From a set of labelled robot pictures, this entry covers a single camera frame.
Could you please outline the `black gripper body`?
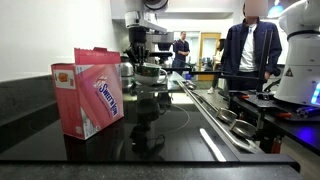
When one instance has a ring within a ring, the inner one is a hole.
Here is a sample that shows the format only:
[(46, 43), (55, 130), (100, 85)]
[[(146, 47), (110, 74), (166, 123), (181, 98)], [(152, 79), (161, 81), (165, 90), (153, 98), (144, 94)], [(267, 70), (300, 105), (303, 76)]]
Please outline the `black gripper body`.
[(139, 48), (142, 52), (146, 51), (146, 29), (143, 27), (132, 27), (129, 29), (129, 51), (133, 54), (139, 53)]

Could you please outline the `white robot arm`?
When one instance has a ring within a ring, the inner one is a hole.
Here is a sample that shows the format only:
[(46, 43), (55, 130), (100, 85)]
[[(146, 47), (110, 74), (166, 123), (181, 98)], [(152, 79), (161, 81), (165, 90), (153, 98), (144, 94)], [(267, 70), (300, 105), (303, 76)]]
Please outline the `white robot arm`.
[(266, 0), (244, 0), (241, 23), (225, 38), (221, 74), (230, 91), (262, 87), (276, 73), (282, 53), (279, 31), (287, 34), (285, 68), (275, 98), (299, 105), (319, 105), (320, 0), (298, 0), (279, 16), (262, 21)]

